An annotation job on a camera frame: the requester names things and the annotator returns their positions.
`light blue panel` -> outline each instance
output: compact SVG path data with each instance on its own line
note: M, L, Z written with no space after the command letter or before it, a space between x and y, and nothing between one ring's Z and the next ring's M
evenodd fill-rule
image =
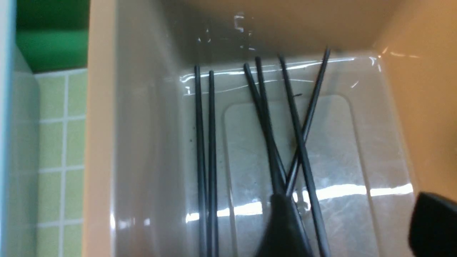
M0 257L35 256L38 86L14 45L16 1L0 0Z
M11 89L15 37L14 0L0 0L0 255L6 256Z

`tile grout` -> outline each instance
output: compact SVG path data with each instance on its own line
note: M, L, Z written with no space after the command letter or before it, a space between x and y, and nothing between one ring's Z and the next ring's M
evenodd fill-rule
M64 220L63 225L68 226L68 225L79 225L83 224L84 219L74 219L74 220ZM42 222L38 223L37 227L38 228L49 228L49 227L60 227L60 220L58 221L49 221L49 222Z
M68 93L69 93L69 75L65 74L65 91L64 91L64 118L62 128L62 167L67 165L67 129L68 129ZM59 237L58 237L58 257L64 256L64 221L65 221L65 184L66 170L61 171L60 180L60 219L59 219Z
M65 166L65 167L55 167L55 168L43 168L38 171L38 173L51 173L51 172L61 172L63 170L66 171L77 171L83 170L84 165L74 165L74 166Z
M52 119L40 119L39 123L57 123L57 122L68 122L74 120L85 120L85 115L70 116L66 118L52 118Z

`green object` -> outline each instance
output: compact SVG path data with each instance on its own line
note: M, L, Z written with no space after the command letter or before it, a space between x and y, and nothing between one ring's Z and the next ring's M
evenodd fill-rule
M57 221L60 215L60 172L38 176L38 222Z
M65 219L81 219L83 217L84 170L67 171L65 179Z
M36 77L42 110L37 256L57 256L62 247L64 257L80 257L87 71L50 72Z
M58 227L38 228L37 257L58 257Z
M84 120L68 122L67 166L82 165L84 163L84 131Z
M68 116L85 114L86 93L87 72L70 75L68 79Z
M62 166L62 123L40 124L40 169Z
M87 65L88 0L17 0L16 44L33 72Z
M82 226L67 225L64 229L64 256L81 256Z
M64 116L64 77L38 78L40 85L40 119Z

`white plastic container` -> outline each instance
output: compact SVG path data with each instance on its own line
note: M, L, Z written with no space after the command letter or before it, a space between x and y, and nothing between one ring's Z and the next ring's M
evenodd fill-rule
M443 115L430 108L443 108L438 99L428 101L429 87L421 81L432 71L427 61L435 73L453 77L439 69L445 54L436 49L443 40L426 44L420 37L412 43L404 37L423 21L455 20L445 11L430 18L425 10L442 11L436 5L92 1L83 254L198 255L192 67L200 63L204 93L205 72L216 74L220 256L252 256L271 189L242 64L254 67L254 56L263 57L275 138L288 166L292 122L274 56L282 52L287 58L294 93L303 94L297 97L303 115L329 45L334 51L307 147L332 253L411 256L407 237L414 190L455 193L446 182L455 179L450 173L455 164L432 153L447 156L452 147L430 139L440 131L428 120ZM430 35L441 30L446 31L425 29ZM435 46L433 54L428 44ZM435 105L416 104L422 98ZM449 117L456 104L444 99ZM423 167L430 163L440 170L431 181L440 183L428 182ZM298 206L315 244L303 178L299 181Z

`chopstick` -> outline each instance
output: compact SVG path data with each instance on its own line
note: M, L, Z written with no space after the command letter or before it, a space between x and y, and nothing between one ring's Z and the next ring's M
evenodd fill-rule
M322 64L319 69L319 73L316 79L316 84L311 95L311 100L309 101L308 109L305 115L305 122L302 127L302 137L304 142L308 139L309 129L311 128L311 122L313 120L314 111L317 105L317 99L319 97L320 89L322 86L322 81L324 81L324 73L327 68L327 63L329 61L330 49L326 48L324 52L324 57L322 58ZM289 172L287 173L287 183L286 183L286 194L291 195L295 187L295 182L297 180L298 174L298 149L295 151L293 156L292 164L290 166Z
M298 159L303 166L303 172L305 177L306 188L308 190L309 199L311 202L311 212L313 213L314 227L316 229L316 235L318 240L319 252L321 257L330 257L330 246L327 240L327 232L325 231L324 219L319 205L319 200L316 194L316 186L314 184L313 174L311 172L311 165L309 163L308 153L306 151L305 142L300 131L300 119L298 117L297 106L293 98L292 87L289 80L289 74L287 73L286 64L283 57L279 57L282 75L284 77L284 84L287 93L287 101L289 103L290 113L292 116L292 123L295 138L297 141L298 148Z
M195 65L195 116L197 131L197 188L199 212L199 247L200 257L206 257L208 198L206 190L205 143L203 138L202 86L200 85L200 67Z
M255 105L255 110L257 112L257 117L259 119L260 126L262 128L262 132L264 134L264 137L266 138L267 137L267 129L265 128L265 117L264 117L263 107L261 106L260 95L259 95L259 92L257 91L257 87L255 86L254 78L252 77L252 73L251 73L249 64L247 64L247 63L244 64L244 74L246 76L246 80L248 81L248 87L249 87L249 90L251 92L251 96L252 96L252 99L253 99L253 102L254 102L254 105ZM285 186L285 184L286 184L286 172L284 170L284 166L283 166L281 158L279 156L279 151L278 151L277 146L274 143L274 141L273 141L273 151L274 151L274 153L273 153L274 154L274 158L275 158L276 163L278 164L279 170L281 172L281 179L282 179L283 186ZM298 209L297 209L296 205L293 207L293 212L294 212L294 216L295 216L295 222L299 226L298 230L299 230L300 237L301 237L301 240L303 242L303 245L305 246L308 255L309 256L313 256L313 250L312 250L311 245L309 243L308 235L306 234L306 230L304 228L304 225L303 225L303 222L302 222L302 218L300 216L300 213L298 212Z
M268 152L268 163L270 165L271 185L274 194L285 193L284 184L280 179L279 163L276 161L274 155L275 142L273 138L273 130L271 128L270 109L268 107L268 97L266 95L265 83L262 73L262 62L260 57L255 58L255 65L257 67L257 78L259 81L260 91L260 106L262 107L261 113L263 114L263 126L266 134L266 148Z
M218 235L218 187L216 166L216 118L215 118L214 71L209 72L209 136L208 136L208 256L219 256Z

